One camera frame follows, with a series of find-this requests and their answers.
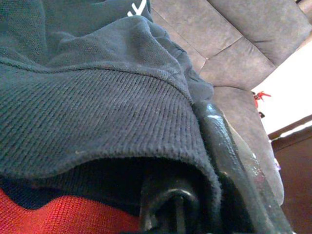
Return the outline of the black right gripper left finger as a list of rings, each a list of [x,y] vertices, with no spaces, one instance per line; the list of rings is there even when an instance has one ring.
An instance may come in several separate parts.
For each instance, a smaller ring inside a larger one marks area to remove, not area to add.
[[[186,178],[151,175],[144,181],[140,201],[141,231],[193,234],[199,213],[199,196]]]

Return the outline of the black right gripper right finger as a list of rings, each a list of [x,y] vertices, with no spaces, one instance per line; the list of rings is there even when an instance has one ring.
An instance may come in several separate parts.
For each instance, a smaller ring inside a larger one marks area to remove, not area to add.
[[[291,234],[255,154],[213,103],[193,104],[200,132],[222,186],[225,234]]]

